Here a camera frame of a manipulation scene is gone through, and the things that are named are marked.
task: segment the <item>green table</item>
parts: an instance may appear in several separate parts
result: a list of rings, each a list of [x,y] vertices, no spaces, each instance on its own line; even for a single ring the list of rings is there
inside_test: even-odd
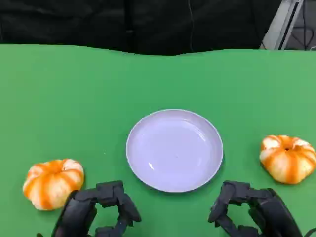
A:
[[[224,180],[274,188],[302,232],[316,226],[316,173],[299,185],[273,181],[259,164],[267,134],[300,136],[316,146],[314,72],[309,52],[218,51],[153,57],[68,46],[0,46],[2,236],[50,236],[60,213],[41,212],[22,195],[31,165],[72,158],[87,188],[122,179],[143,222],[127,237],[226,236],[207,222]],[[125,143],[150,112],[181,108],[206,117],[220,132],[225,161],[210,183],[189,193],[151,189],[132,173]],[[236,224],[252,224],[232,207]],[[99,213],[93,228],[112,225]]]

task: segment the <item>pumpkin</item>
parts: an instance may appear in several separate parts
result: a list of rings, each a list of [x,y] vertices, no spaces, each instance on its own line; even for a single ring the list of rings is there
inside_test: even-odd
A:
[[[73,190],[83,184],[83,168],[74,160],[54,160],[35,164],[29,169],[23,193],[39,210],[62,207]]]
[[[260,162],[275,180],[297,184],[314,171],[316,154],[298,137],[270,135],[261,143]]]

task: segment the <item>cable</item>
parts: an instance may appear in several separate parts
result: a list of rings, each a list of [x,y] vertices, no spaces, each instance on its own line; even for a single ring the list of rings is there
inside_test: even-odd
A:
[[[298,50],[296,48],[285,48],[285,50]]]
[[[255,17],[254,7],[253,7],[253,0],[249,0],[249,5],[250,5],[251,17],[253,20],[253,25],[255,28],[255,33],[257,35],[258,40],[260,40],[261,37],[260,37],[259,31],[258,31],[258,25],[257,25],[256,17]],[[263,48],[265,50],[267,50],[265,44],[263,43],[263,39],[261,40],[261,45],[263,46]]]
[[[306,1],[303,1],[303,24],[304,24],[304,50],[307,50],[307,45],[306,45]]]
[[[315,36],[315,30],[309,26],[305,26],[305,28],[306,28],[306,30],[311,31],[311,33],[312,33],[310,40],[308,41],[308,43],[306,45],[306,48],[308,49],[313,41],[314,36]],[[304,29],[304,26],[295,26],[294,29]],[[297,38],[295,38],[295,39],[304,47],[304,44],[299,39],[297,39]]]
[[[193,18],[193,12],[191,8],[190,0],[188,0],[188,6],[189,6],[189,11],[190,11],[190,17],[191,17],[190,50],[191,50],[191,53],[194,53],[194,50],[193,50],[194,18]]]
[[[3,33],[2,33],[1,19],[0,19],[0,43],[3,43]]]
[[[293,36],[293,38],[295,38],[295,39],[296,39],[296,41],[297,41],[297,42],[299,42],[299,43],[300,43],[300,45],[301,45],[302,47],[304,47],[304,44],[300,41],[300,39],[299,39],[299,38],[297,38],[297,36],[296,36],[296,35],[294,35],[294,34],[292,33],[292,36]]]

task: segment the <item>black fabric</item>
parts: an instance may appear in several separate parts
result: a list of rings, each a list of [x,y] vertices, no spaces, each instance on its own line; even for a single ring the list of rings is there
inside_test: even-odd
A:
[[[0,0],[0,40],[84,45],[154,55],[257,49],[280,3],[281,0]]]
[[[123,0],[1,0],[4,43],[128,51]]]
[[[138,0],[134,9],[137,49],[144,54],[171,55],[191,52],[190,44],[194,52],[258,49],[280,3],[281,0]]]

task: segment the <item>mini pumpkin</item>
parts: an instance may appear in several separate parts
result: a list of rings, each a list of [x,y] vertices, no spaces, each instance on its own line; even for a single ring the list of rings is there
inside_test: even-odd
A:
[[[314,171],[316,153],[298,137],[270,135],[261,143],[260,161],[275,180],[297,184]]]
[[[35,164],[27,174],[23,193],[39,210],[62,207],[73,190],[83,184],[83,168],[74,160],[54,160]]]

